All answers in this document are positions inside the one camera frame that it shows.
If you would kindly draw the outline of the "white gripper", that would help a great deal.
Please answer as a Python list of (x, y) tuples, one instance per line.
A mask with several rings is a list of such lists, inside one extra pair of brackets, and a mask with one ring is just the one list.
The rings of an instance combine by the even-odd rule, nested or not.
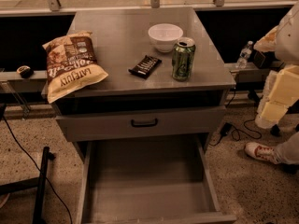
[(291, 65), (279, 72), (271, 71), (263, 87), (263, 97), (258, 105), (255, 123), (263, 129), (270, 129), (299, 99), (299, 66)]

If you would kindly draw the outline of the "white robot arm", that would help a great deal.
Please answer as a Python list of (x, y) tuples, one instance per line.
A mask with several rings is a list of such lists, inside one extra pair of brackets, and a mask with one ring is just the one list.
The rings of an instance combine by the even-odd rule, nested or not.
[(285, 63), (279, 72), (271, 71), (266, 78), (255, 119), (260, 128), (270, 129), (299, 100), (299, 3), (256, 42), (254, 49), (274, 51), (275, 57)]

